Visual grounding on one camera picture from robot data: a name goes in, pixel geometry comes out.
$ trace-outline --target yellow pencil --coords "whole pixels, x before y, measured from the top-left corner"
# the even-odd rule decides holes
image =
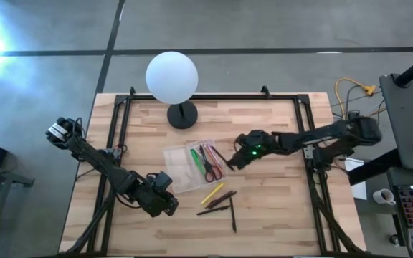
[[[213,191],[211,194],[209,194],[203,201],[201,201],[200,204],[204,204],[208,199],[210,199],[217,191],[219,191],[222,187],[224,186],[224,183],[220,183]]]

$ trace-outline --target lamp base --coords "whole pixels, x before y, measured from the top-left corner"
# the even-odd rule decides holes
[[[199,116],[197,107],[189,101],[171,105],[167,111],[168,122],[176,129],[187,129],[195,124]]]

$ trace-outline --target scissors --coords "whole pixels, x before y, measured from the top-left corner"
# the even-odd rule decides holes
[[[212,165],[210,162],[208,162],[207,157],[205,156],[205,151],[204,148],[200,145],[200,153],[205,167],[205,180],[208,183],[211,183],[212,181],[219,180],[222,178],[222,173],[221,170],[218,168],[216,165]]]

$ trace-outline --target wooden table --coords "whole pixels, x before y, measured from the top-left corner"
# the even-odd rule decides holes
[[[327,94],[309,95],[315,126],[332,123]],[[114,99],[115,94],[96,97],[87,133],[87,140],[96,148],[105,147]],[[197,124],[187,130],[177,130],[167,122],[168,105],[152,100],[132,101],[125,140],[128,152],[123,156],[123,167],[145,176],[166,170],[162,152],[165,147],[214,139],[217,149],[229,158],[234,152],[232,143],[240,133],[251,129],[298,131],[292,101],[193,102],[199,110]],[[78,174],[90,168],[82,164]],[[116,202],[108,255],[319,254],[302,152],[290,156],[269,155],[241,171],[227,171],[229,178],[217,195],[238,191],[234,197],[236,234],[232,231],[230,210],[196,215],[203,210],[200,201],[212,188],[176,194],[179,207],[172,217],[162,214],[152,219],[140,209],[129,209]],[[365,249],[348,178],[336,169],[328,175],[334,215],[356,245]],[[71,247],[90,222],[98,181],[99,173],[93,172],[75,184],[60,251]],[[326,241],[330,243],[326,222],[323,227]]]

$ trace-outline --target mug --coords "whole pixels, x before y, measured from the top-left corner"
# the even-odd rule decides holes
[[[396,201],[394,200],[394,194],[389,189],[382,189],[382,190],[375,191],[372,194],[372,198],[374,198],[374,200],[378,204],[389,204],[389,205],[396,204]]]

